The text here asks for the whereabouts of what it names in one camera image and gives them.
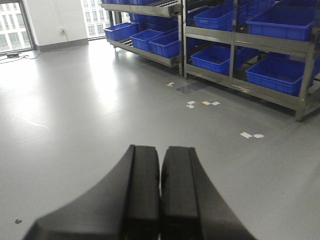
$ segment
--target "glass window pane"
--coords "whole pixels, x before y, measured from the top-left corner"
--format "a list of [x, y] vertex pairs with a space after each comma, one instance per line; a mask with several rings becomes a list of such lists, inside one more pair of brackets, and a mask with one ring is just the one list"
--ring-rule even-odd
[[85, 17], [87, 22], [91, 22], [90, 12], [85, 12]]
[[89, 26], [88, 29], [89, 29], [90, 36], [96, 35], [95, 26]]
[[93, 12], [92, 12], [92, 15], [93, 15], [93, 21], [98, 21], [97, 12], [96, 12], [96, 11], [93, 11]]
[[97, 27], [98, 27], [98, 34], [99, 35], [103, 35], [105, 33], [104, 25], [103, 24], [99, 24], [99, 25], [97, 25]]
[[4, 9], [0, 14], [0, 53], [31, 48], [19, 3], [2, 3], [0, 8]]
[[105, 20], [105, 16], [104, 16], [104, 11], [103, 10], [99, 11], [99, 15], [100, 15], [100, 21], [104, 21]]
[[6, 15], [2, 15], [2, 19], [3, 19], [4, 25], [5, 25], [5, 29], [9, 29], [9, 24], [8, 24], [8, 21], [7, 21], [7, 16], [6, 16]]
[[9, 39], [13, 50], [21, 49], [21, 42], [17, 32], [9, 33]]
[[23, 19], [21, 13], [17, 13], [17, 14], [16, 14], [16, 19], [18, 20], [19, 27], [20, 27], [20, 28], [24, 28], [24, 27], [25, 27], [25, 22], [24, 22], [24, 19]]
[[28, 33], [26, 31], [22, 31], [21, 34], [22, 34], [22, 38], [23, 38], [25, 47], [26, 48], [31, 48], [31, 43], [30, 43], [30, 40], [29, 40]]
[[16, 28], [16, 24], [15, 24], [15, 21], [14, 21], [14, 17], [10, 14], [9, 18], [10, 18], [10, 22], [11, 22], [12, 28], [15, 29]]
[[6, 39], [6, 35], [1, 34], [0, 35], [0, 52], [4, 52], [9, 50], [9, 45]]

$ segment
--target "white paper scrap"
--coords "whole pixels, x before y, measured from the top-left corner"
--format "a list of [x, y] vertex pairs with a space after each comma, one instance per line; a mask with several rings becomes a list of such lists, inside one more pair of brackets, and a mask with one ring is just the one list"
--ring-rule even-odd
[[175, 83], [176, 83], [175, 81], [172, 81], [172, 82], [170, 82], [170, 83], [167, 83], [167, 84], [166, 84], [166, 86], [168, 86], [168, 87], [171, 87], [171, 88], [172, 88], [172, 87], [173, 87], [173, 84], [175, 84]]
[[203, 104], [203, 105], [210, 105], [211, 103], [208, 102], [208, 101], [203, 101], [202, 104]]
[[256, 139], [262, 139], [264, 137], [264, 135], [262, 134], [255, 134], [253, 135]]
[[247, 133], [247, 132], [243, 132], [243, 133], [241, 133], [240, 135], [241, 135], [242, 137], [245, 137], [246, 139], [249, 139], [249, 138], [252, 137], [252, 135], [250, 135], [250, 134]]

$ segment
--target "blue plastic bin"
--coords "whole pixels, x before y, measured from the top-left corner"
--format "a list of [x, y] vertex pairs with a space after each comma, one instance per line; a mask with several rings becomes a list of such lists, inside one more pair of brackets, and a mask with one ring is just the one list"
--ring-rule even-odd
[[[259, 50], [246, 47], [238, 47], [235, 56], [235, 69], [240, 68], [245, 62], [258, 55]], [[226, 44], [212, 44], [209, 47], [191, 56], [193, 65], [228, 75], [230, 69], [230, 46]]]
[[200, 14], [200, 13], [203, 13], [204, 11], [207, 11], [209, 10], [211, 7], [207, 6], [207, 7], [203, 7], [203, 8], [200, 8], [200, 9], [197, 9], [195, 11], [192, 11], [192, 12], [189, 12], [187, 13], [186, 15], [186, 20], [185, 20], [185, 24], [187, 25], [191, 25], [191, 24], [194, 24], [195, 23], [195, 19], [194, 19], [194, 16]]
[[278, 2], [275, 6], [287, 6], [295, 8], [315, 8], [317, 5], [317, 0], [282, 0]]
[[108, 39], [119, 41], [138, 33], [138, 25], [132, 22], [125, 22], [107, 27], [104, 32]]
[[130, 21], [135, 23], [142, 23], [146, 18], [146, 15], [136, 14], [136, 13], [129, 13], [129, 16], [130, 16]]
[[148, 29], [131, 36], [131, 40], [135, 48], [151, 51], [150, 41], [163, 35], [163, 32]]
[[115, 0], [102, 0], [103, 4], [115, 4]]
[[129, 0], [131, 5], [150, 5], [159, 2], [159, 0]]
[[241, 0], [241, 2], [247, 6], [247, 19], [249, 19], [271, 8], [275, 0]]
[[161, 36], [150, 41], [152, 52], [165, 58], [173, 58], [179, 55], [179, 32]]
[[254, 35], [309, 41], [314, 17], [312, 8], [273, 7], [246, 23]]
[[[247, 6], [240, 6], [238, 11], [238, 25], [241, 25], [247, 19]], [[231, 31], [233, 27], [233, 4], [230, 1], [219, 4], [195, 15], [193, 19], [199, 28]]]
[[129, 4], [129, 0], [114, 0], [115, 4]]
[[155, 28], [153, 28], [153, 30], [162, 32], [164, 34], [175, 32], [178, 30], [178, 21], [162, 23], [156, 26]]
[[150, 16], [147, 15], [144, 19], [145, 22], [151, 23], [151, 24], [162, 24], [167, 22], [172, 22], [175, 20], [175, 17], [163, 17], [163, 16]]
[[142, 32], [142, 31], [146, 30], [146, 25], [144, 22], [133, 22], [132, 21], [132, 23], [137, 25], [138, 32]]
[[246, 70], [249, 83], [298, 96], [305, 64], [281, 57], [266, 57]]

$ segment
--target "black rubber pad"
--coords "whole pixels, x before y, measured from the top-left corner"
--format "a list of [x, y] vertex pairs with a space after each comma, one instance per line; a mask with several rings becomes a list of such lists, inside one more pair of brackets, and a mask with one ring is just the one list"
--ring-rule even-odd
[[162, 165], [163, 240], [199, 239], [199, 215], [189, 149], [170, 147]]

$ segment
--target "shelf frame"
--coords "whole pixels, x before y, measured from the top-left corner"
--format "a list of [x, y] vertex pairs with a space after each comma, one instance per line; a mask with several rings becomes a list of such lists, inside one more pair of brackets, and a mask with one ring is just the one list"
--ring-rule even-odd
[[157, 62], [159, 64], [163, 64], [169, 68], [172, 68], [176, 65], [178, 65], [181, 61], [181, 57], [180, 56], [175, 56], [175, 57], [172, 57], [172, 58], [166, 58], [166, 57], [163, 57], [163, 56], [160, 56], [160, 55], [156, 55], [152, 52], [149, 52], [149, 51], [144, 51], [144, 50], [141, 50], [139, 48], [136, 48], [136, 47], [133, 47], [130, 45], [130, 38], [126, 38], [126, 39], [123, 39], [121, 41], [114, 41], [114, 40], [111, 40], [111, 39], [107, 39], [108, 43], [110, 43], [111, 45], [113, 45], [113, 47], [115, 48], [121, 48], [121, 49], [124, 49], [126, 51], [129, 51], [131, 53], [134, 53], [134, 54], [138, 54], [146, 59], [149, 59], [149, 60], [152, 60], [154, 62]]
[[177, 16], [181, 13], [181, 4], [179, 4], [179, 0], [163, 0], [150, 5], [102, 3], [101, 7], [108, 11], [143, 14], [166, 18]]
[[[188, 9], [187, 0], [182, 0], [182, 5], [184, 6], [183, 9], [185, 16]], [[297, 41], [237, 32], [237, 9], [238, 0], [233, 0], [232, 31], [220, 31], [186, 26], [186, 18], [184, 17], [184, 42], [186, 42], [187, 38], [196, 38], [211, 42], [229, 44], [231, 46], [229, 66], [230, 71], [228, 76], [193, 66], [189, 64], [188, 57], [184, 56], [184, 77], [187, 78], [188, 74], [190, 74], [295, 110], [295, 118], [298, 121], [302, 121], [308, 114], [320, 109], [320, 84], [313, 92], [311, 92], [309, 88], [315, 60], [320, 52], [318, 46], [320, 44], [317, 44], [318, 31], [320, 29], [320, 14], [316, 14], [315, 25], [312, 28], [311, 40]], [[317, 13], [320, 13], [320, 0], [317, 0], [316, 10]], [[292, 96], [263, 86], [249, 83], [245, 80], [234, 78], [234, 59], [238, 46], [305, 58], [305, 68], [299, 96]]]

